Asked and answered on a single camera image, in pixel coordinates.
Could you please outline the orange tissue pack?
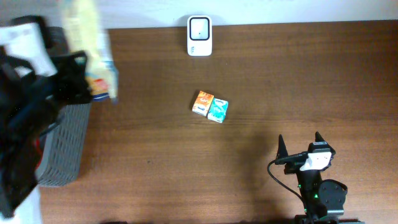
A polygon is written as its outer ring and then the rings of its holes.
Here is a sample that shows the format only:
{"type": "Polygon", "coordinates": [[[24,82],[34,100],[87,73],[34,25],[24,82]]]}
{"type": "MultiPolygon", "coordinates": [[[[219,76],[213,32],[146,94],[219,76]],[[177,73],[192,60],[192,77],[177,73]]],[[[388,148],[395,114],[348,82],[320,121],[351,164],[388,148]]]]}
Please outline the orange tissue pack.
{"type": "Polygon", "coordinates": [[[207,116],[213,100],[214,96],[212,94],[206,93],[204,91],[199,91],[193,103],[192,111],[196,114],[207,116]]]}

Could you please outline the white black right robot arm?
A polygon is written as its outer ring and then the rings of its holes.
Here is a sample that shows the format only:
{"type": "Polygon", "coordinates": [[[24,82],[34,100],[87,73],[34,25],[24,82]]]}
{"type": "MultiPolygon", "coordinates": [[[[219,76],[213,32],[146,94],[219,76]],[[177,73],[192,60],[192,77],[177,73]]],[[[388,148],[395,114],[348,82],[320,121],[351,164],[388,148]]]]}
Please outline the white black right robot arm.
{"type": "Polygon", "coordinates": [[[294,223],[361,223],[358,219],[341,219],[348,187],[333,179],[322,179],[321,173],[331,166],[335,150],[315,133],[315,140],[308,149],[298,154],[289,154],[283,137],[278,139],[276,158],[270,165],[284,166],[284,174],[295,174],[299,191],[296,192],[276,177],[273,179],[295,194],[303,203],[304,214],[296,215],[294,223]]]}

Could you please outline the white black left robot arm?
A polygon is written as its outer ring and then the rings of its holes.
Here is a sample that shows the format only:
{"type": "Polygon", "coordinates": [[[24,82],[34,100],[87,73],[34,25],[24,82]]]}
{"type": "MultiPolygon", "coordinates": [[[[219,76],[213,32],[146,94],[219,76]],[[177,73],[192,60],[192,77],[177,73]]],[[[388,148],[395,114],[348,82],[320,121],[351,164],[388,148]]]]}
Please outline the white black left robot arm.
{"type": "Polygon", "coordinates": [[[1,219],[38,196],[40,137],[61,123],[68,105],[93,99],[84,51],[49,55],[56,46],[42,16],[14,18],[1,28],[1,219]]]}

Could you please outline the yellow snack bag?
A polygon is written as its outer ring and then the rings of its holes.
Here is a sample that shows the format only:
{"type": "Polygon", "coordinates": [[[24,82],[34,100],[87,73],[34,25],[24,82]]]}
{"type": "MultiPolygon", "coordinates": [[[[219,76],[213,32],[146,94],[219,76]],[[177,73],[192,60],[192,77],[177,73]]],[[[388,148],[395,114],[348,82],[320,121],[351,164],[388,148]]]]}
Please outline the yellow snack bag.
{"type": "Polygon", "coordinates": [[[88,57],[85,79],[95,101],[118,100],[118,75],[108,31],[103,28],[95,0],[62,0],[58,3],[62,27],[72,52],[88,57]]]}

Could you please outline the teal tissue pack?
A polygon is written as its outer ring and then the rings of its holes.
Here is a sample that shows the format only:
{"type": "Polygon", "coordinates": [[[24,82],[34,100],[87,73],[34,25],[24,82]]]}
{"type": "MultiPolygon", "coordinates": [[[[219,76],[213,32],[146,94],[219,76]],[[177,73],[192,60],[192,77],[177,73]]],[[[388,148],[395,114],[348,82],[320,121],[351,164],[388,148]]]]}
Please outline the teal tissue pack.
{"type": "Polygon", "coordinates": [[[217,123],[223,123],[226,117],[226,112],[228,110],[228,105],[228,101],[214,98],[210,106],[207,118],[217,123]]]}

